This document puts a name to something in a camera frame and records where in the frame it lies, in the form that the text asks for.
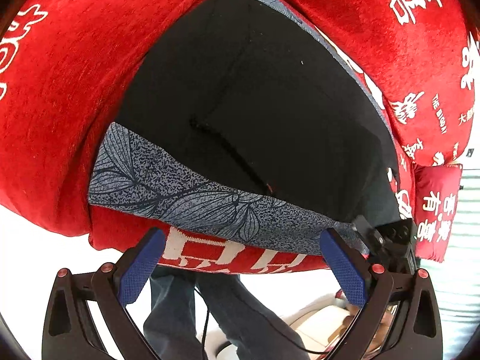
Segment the black fabric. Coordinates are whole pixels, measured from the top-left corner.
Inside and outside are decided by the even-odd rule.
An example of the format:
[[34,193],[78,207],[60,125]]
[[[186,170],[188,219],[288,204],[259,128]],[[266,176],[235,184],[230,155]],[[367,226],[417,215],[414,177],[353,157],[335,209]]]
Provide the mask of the black fabric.
[[256,0],[206,0],[178,20],[116,122],[229,187],[343,222],[399,219],[395,148],[374,106],[320,43]]
[[473,333],[464,349],[459,353],[455,360],[478,360],[480,359],[480,325]]
[[239,275],[186,271],[158,265],[150,277],[152,312],[143,333],[160,359],[202,358],[195,337],[196,286],[240,360],[309,360],[297,347],[305,347],[300,336],[249,292]]

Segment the red cushion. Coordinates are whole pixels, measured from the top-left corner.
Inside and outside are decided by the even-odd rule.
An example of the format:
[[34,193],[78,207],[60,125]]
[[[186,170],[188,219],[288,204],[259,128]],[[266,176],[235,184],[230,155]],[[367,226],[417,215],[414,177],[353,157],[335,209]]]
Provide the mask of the red cushion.
[[417,257],[443,261],[457,212],[462,165],[416,166]]
[[[146,229],[141,218],[127,228],[120,215],[102,216],[88,206],[92,166],[142,57],[166,28],[201,1],[25,3],[0,52],[0,204],[50,231],[90,233],[98,248],[124,250],[140,239]],[[466,113],[473,89],[461,89],[472,69],[466,52],[462,65],[467,31],[457,0],[440,0],[441,7],[436,0],[423,0],[424,6],[411,9],[408,23],[408,13],[397,20],[392,0],[281,1],[308,17],[368,73],[366,84],[390,116],[390,102],[425,92],[417,101],[417,116],[405,125],[413,141],[400,134],[402,145],[414,144],[417,137],[424,140],[417,162],[422,164],[425,154],[425,164],[431,164],[439,150],[448,160],[456,142],[458,154],[463,151],[471,120],[458,128],[455,124],[460,113],[471,116]],[[395,7],[398,11],[403,5]],[[426,117],[440,131],[431,108],[437,92],[442,109],[447,104],[444,113],[449,105],[457,112],[448,119],[448,132],[435,141],[441,148],[427,145],[423,135],[431,125],[422,124]],[[395,122],[394,130],[402,126]]]

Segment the red button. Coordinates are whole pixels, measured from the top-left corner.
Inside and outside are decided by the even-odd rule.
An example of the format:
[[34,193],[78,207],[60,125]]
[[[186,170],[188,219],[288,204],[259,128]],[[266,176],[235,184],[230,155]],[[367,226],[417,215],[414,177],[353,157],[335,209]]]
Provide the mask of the red button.
[[428,272],[424,269],[419,269],[418,276],[420,276],[422,279],[426,279],[428,278]]
[[103,273],[108,273],[108,272],[111,272],[113,269],[113,264],[111,262],[106,262],[105,264],[103,264],[101,267],[100,267],[100,270],[103,272]]
[[68,273],[67,268],[62,268],[62,269],[60,269],[60,270],[58,271],[57,276],[58,276],[59,278],[63,278],[63,276],[66,276],[67,273]]
[[371,270],[374,271],[376,274],[379,274],[379,275],[382,274],[383,272],[385,272],[385,268],[381,264],[373,264],[371,266]]

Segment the blue patterned fabric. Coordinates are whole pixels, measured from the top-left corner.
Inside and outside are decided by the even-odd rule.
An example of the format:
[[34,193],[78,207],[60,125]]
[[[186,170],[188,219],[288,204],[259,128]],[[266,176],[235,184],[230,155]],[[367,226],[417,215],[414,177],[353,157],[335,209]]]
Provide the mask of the blue patterned fabric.
[[210,181],[117,123],[100,146],[89,202],[184,230],[302,254],[321,254],[314,238],[334,227],[347,244],[365,252],[349,224]]

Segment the blue clamp pad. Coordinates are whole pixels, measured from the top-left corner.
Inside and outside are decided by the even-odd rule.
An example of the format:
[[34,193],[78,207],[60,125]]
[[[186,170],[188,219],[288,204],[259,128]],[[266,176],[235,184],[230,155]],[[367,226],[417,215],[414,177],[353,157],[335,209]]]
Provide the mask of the blue clamp pad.
[[164,250],[165,235],[157,229],[120,278],[117,298],[123,307],[138,299]]
[[320,235],[320,250],[349,302],[363,307],[368,300],[365,280],[329,230],[322,231]]

